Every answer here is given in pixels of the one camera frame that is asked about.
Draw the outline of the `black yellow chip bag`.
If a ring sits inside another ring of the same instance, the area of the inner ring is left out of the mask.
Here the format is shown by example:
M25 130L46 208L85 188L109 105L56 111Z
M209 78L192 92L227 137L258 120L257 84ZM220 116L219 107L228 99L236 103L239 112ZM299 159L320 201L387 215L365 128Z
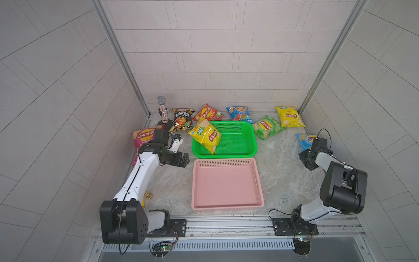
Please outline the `black yellow chip bag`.
M170 128L170 132L189 131L193 128L193 114L195 111L190 108L172 109L174 116L174 124Z

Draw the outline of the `left circuit board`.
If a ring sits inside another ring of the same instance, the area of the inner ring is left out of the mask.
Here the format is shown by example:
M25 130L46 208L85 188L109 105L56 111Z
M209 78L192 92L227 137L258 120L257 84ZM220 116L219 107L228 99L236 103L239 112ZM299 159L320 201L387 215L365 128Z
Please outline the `left circuit board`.
M150 248L152 255L155 259L164 257L173 250L174 244L170 241L161 241L156 244L153 244Z

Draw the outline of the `right circuit board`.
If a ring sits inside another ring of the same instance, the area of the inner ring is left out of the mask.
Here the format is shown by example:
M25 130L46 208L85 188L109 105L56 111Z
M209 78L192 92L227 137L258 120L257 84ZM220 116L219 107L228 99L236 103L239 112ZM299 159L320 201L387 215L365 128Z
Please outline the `right circuit board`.
M311 242L302 238L292 239L294 243L294 252L297 255L307 257L311 251Z

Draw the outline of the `red Lay's chip bag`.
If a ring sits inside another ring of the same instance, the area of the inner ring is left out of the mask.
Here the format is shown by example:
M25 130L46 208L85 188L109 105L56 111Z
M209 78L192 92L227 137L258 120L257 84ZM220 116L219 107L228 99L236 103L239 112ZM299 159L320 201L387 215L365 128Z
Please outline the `red Lay's chip bag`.
M226 116L221 111L205 104L193 117L193 121L200 121L201 119L206 119L207 121L221 121L226 119Z

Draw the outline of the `small brass knob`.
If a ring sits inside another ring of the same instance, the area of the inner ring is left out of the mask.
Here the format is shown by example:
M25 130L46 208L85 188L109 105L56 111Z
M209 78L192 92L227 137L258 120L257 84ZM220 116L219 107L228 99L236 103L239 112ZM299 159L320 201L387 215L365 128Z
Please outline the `small brass knob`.
M153 194L152 194L152 193L150 193L150 192L145 192L144 197L145 197L146 199L152 199Z

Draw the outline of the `yellow Lay's chip bag front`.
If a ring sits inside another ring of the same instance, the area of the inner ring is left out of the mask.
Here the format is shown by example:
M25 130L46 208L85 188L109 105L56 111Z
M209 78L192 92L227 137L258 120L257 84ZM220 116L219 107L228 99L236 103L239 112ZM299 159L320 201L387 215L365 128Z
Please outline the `yellow Lay's chip bag front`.
M201 118L188 134L212 155L215 153L222 137L219 131L205 118Z

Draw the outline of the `green plastic basket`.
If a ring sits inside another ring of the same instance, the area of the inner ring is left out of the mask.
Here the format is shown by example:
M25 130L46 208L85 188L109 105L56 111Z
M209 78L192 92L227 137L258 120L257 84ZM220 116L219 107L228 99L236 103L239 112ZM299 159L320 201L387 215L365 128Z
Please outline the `green plastic basket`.
M215 153L211 154L202 144L193 140L192 152L201 159L251 158L258 146L254 128L246 121L210 121L220 132L221 140Z

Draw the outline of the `green Lay's chip bag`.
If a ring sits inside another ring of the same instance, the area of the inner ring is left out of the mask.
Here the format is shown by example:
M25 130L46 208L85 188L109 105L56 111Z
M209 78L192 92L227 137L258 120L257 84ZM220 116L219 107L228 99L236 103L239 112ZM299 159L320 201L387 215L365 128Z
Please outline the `green Lay's chip bag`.
M282 127L281 124L270 116L265 116L262 120L252 124L255 135L262 140L266 140L282 131L286 128Z

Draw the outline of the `light blue Lay's chip bag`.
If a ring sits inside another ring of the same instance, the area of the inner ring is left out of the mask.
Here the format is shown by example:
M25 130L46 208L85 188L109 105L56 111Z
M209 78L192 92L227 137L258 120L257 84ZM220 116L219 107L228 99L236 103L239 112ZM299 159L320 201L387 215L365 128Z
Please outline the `light blue Lay's chip bag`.
M296 134L296 137L302 148L302 151L305 151L311 149L314 139L318 136L313 134Z

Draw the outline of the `yellow lay's chip bag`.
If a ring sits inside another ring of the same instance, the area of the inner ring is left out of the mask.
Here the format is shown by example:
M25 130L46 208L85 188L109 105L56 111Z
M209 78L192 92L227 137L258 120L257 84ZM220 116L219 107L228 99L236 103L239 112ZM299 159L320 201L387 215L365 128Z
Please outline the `yellow lay's chip bag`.
M282 127L305 127L300 114L295 106L278 106L276 107L280 117Z
M205 118L201 118L188 134L212 155L215 153L222 137L219 131Z

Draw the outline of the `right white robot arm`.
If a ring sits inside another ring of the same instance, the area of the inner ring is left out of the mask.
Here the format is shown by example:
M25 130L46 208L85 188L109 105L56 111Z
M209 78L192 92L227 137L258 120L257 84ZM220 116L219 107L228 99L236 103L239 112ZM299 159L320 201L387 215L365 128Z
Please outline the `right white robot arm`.
M325 172L319 196L291 213L292 223L319 223L333 215L359 214L366 201L368 175L337 159L332 153L307 149L299 154L304 166Z

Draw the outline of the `blue tomato Lay's chip bag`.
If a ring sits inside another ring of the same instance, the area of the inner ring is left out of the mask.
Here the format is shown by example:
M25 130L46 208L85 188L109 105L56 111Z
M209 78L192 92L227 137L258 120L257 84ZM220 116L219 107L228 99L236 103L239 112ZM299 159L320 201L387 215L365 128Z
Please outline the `blue tomato Lay's chip bag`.
M248 107L234 106L226 107L226 109L233 121L245 121L254 124L254 121L249 114Z

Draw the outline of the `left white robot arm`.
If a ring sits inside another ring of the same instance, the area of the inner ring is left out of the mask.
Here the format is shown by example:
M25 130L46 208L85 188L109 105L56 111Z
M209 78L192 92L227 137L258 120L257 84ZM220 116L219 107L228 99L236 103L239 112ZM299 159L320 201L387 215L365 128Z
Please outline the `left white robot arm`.
M139 245L154 231L170 232L167 210L145 212L143 199L146 188L162 165L185 168L189 155L179 151L183 139L157 129L149 142L137 150L136 164L125 184L113 200L104 201L99 209L101 235L108 245Z

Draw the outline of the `circuit board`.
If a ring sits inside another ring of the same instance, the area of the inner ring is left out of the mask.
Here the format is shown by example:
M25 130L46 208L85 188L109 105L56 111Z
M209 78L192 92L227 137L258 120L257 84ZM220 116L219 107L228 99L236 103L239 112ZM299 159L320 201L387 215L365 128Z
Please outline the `circuit board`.
M174 244L170 241L161 241L156 244L153 244L150 248L152 255L155 259L164 257L173 250Z
M292 239L294 243L294 252L297 255L307 257L311 251L311 242L302 238Z

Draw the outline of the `pink plastic basket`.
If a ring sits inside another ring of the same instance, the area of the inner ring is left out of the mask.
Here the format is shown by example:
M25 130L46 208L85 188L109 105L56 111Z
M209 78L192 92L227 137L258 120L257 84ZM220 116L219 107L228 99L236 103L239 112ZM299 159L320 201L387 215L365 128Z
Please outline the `pink plastic basket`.
M252 209L264 205L254 158L194 161L192 209Z

